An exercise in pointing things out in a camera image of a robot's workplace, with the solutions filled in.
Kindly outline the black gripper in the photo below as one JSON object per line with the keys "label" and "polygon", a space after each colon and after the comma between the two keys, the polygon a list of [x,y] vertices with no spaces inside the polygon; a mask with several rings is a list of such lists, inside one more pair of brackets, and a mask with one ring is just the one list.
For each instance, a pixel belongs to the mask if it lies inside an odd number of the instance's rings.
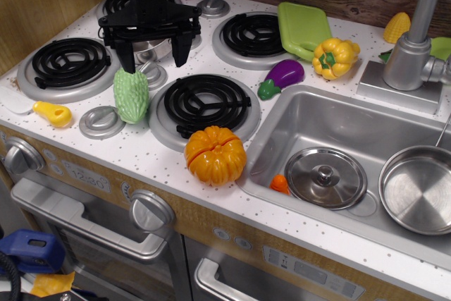
{"label": "black gripper", "polygon": [[135,57],[131,42],[170,39],[175,65],[187,62],[192,40],[200,34],[198,6],[176,0],[105,0],[104,12],[98,24],[106,43],[114,45],[125,72],[135,72]]}

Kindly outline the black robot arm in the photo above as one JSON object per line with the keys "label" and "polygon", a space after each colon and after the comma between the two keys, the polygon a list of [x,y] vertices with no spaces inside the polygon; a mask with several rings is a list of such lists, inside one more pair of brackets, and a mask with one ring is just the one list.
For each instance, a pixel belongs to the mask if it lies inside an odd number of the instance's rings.
{"label": "black robot arm", "polygon": [[169,0],[130,0],[128,6],[100,18],[98,23],[105,45],[116,50],[124,71],[134,73],[134,42],[169,39],[175,65],[184,65],[192,40],[201,33],[201,13],[196,6]]}

